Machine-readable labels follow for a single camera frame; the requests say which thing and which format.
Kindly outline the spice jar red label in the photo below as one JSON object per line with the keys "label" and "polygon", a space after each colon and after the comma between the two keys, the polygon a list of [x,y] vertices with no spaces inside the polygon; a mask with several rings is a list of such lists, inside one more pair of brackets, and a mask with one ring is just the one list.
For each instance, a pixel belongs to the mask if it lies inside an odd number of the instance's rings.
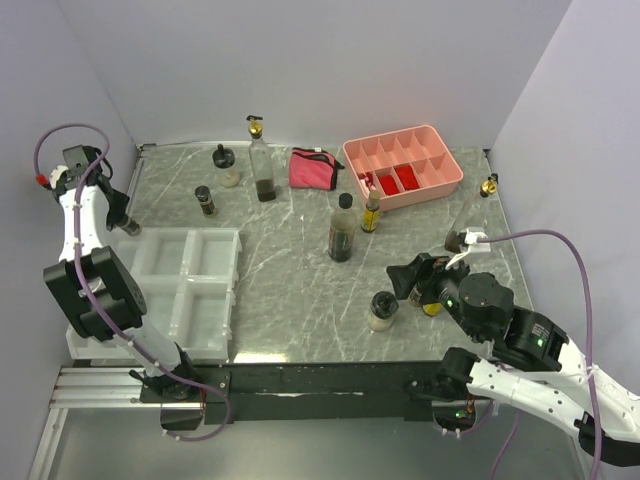
{"label": "spice jar red label", "polygon": [[129,236],[137,236],[142,231],[142,227],[130,217],[127,217],[122,222],[122,224],[120,225],[120,229]]}

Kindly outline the small yellow label bottle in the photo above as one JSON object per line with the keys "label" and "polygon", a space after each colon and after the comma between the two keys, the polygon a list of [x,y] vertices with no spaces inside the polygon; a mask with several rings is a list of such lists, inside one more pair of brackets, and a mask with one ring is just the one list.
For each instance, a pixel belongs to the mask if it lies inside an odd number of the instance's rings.
{"label": "small yellow label bottle", "polygon": [[422,306],[423,313],[429,317],[435,317],[442,310],[442,304],[439,301],[428,303]]}

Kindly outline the spice jar black lid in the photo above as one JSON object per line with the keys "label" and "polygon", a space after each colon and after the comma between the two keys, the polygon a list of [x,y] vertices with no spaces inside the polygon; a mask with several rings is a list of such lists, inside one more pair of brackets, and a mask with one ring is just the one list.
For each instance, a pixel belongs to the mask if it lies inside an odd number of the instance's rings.
{"label": "spice jar black lid", "polygon": [[200,205],[202,213],[205,216],[213,217],[217,214],[216,206],[211,196],[211,191],[206,185],[196,187],[194,195]]}

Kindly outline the small dark spice jar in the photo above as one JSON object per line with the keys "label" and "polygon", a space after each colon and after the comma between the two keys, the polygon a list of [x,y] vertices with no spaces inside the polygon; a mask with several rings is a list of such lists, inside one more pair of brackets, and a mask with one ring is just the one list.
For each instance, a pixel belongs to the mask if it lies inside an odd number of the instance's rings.
{"label": "small dark spice jar", "polygon": [[409,294],[408,301],[412,306],[416,308],[421,308],[422,307],[421,299],[422,299],[422,291],[420,289],[419,284],[416,283]]}

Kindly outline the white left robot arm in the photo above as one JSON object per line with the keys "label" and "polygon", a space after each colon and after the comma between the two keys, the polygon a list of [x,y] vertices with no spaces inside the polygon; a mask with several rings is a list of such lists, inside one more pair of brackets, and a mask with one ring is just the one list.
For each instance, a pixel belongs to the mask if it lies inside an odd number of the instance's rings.
{"label": "white left robot arm", "polygon": [[142,228],[127,213],[128,196],[111,186],[111,166],[100,154],[93,146],[67,148],[50,176],[64,213],[64,243],[44,282],[79,337],[126,352],[144,369],[132,377],[160,398],[190,401],[200,388],[191,359],[145,320],[143,293],[108,243],[115,229],[135,236]]}

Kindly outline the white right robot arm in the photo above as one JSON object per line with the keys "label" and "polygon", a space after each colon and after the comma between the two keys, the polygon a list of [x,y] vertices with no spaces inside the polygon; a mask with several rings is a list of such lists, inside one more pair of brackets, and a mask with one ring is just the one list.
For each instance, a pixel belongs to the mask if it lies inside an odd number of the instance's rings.
{"label": "white right robot arm", "polygon": [[389,266],[394,294],[421,305],[440,304],[488,358],[449,348],[436,372],[415,382],[439,401],[484,396],[545,420],[602,462],[639,463],[639,398],[602,371],[589,370],[576,343],[546,316],[515,305],[514,293],[488,272],[447,265],[427,253]]}

